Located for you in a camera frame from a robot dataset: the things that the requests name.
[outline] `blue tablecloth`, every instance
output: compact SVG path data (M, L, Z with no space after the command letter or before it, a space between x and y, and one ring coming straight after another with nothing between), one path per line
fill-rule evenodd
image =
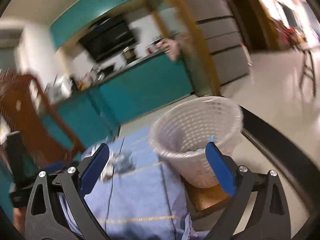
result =
M111 239L203 239L195 232L186 208L184 186L179 174L163 163L148 144L149 128L124 138L121 152L132 152L134 170L98 181L85 201ZM109 143L118 153L123 139ZM91 147L83 154L90 156ZM70 228L81 234L63 195L62 207Z

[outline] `tile floor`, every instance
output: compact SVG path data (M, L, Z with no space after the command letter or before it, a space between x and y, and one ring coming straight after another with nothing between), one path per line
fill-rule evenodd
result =
M320 52L314 52L316 73L320 71ZM311 81L305 79L302 91L298 83L302 70L302 54L293 50L278 53L252 55L250 75L222 87L225 97L232 98L292 140L314 163L320 167L320 95L313 98ZM184 98L172 105L127 123L121 127L125 136L144 126L151 125L162 113L180 102L196 98ZM245 138L235 149L233 158L237 164L245 164L255 172L266 173L274 166ZM295 190L280 174L291 217L292 236L301 228L309 214ZM250 216L254 195L249 202L236 232L243 230ZM194 227L209 228L212 221L195 221Z

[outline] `brown chair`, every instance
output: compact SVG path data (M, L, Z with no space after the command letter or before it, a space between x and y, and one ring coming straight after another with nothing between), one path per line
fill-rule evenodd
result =
M72 141L71 150L53 139L42 124L31 99L30 84L32 82L38 89L47 113ZM64 161L68 164L75 154L85 151L78 137L65 125L56 110L50 105L38 80L30 74L0 73L0 114L12 131L20 131L30 157L39 168L56 161Z

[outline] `teal cabinet door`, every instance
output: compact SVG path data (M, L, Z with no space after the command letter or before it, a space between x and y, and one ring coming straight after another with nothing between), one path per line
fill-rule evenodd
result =
M57 111L65 124L74 131L86 148L107 136L113 136L110 126L99 117L85 92L78 97L68 99L58 107ZM50 116L44 116L42 121L51 136L68 149L72 148L67 135L62 132Z
M56 48L58 49L82 27L127 1L129 0L79 0L50 26Z
M165 54L132 67L100 86L100 93L119 123L191 93L193 88L181 61Z

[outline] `laundry basket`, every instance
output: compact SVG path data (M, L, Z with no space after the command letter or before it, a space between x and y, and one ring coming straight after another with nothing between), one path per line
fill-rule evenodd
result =
M205 146L214 135L218 149L231 155L240 141L242 119L240 107L228 98L196 98L163 114L151 127L149 142L190 184L213 187L218 181Z

